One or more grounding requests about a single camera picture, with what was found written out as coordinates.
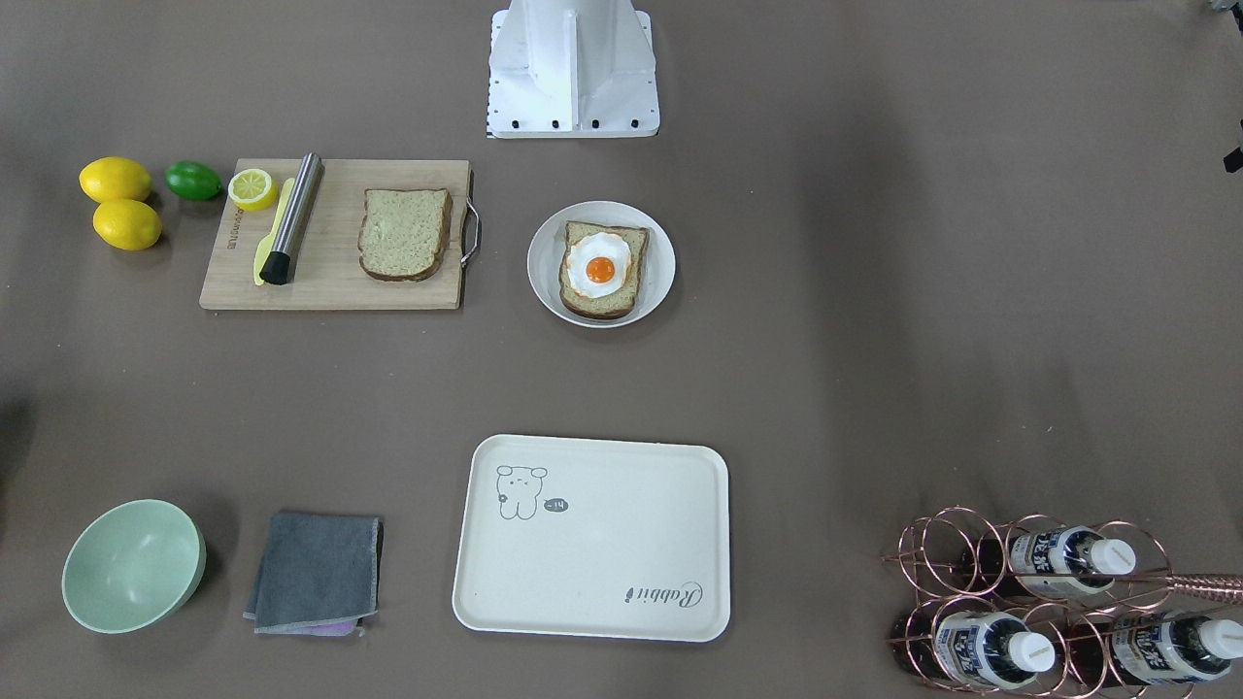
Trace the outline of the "second robot arm gripper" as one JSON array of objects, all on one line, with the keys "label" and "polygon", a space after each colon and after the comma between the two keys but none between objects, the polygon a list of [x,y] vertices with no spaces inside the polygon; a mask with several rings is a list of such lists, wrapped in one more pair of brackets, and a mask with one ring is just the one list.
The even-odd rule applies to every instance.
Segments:
[{"label": "second robot arm gripper", "polygon": [[1237,146],[1237,147],[1234,147],[1234,150],[1231,150],[1229,153],[1227,153],[1224,155],[1224,159],[1222,159],[1222,163],[1224,163],[1224,169],[1226,169],[1227,173],[1234,174],[1234,173],[1241,172],[1243,169],[1243,148],[1242,148],[1242,146]]}]

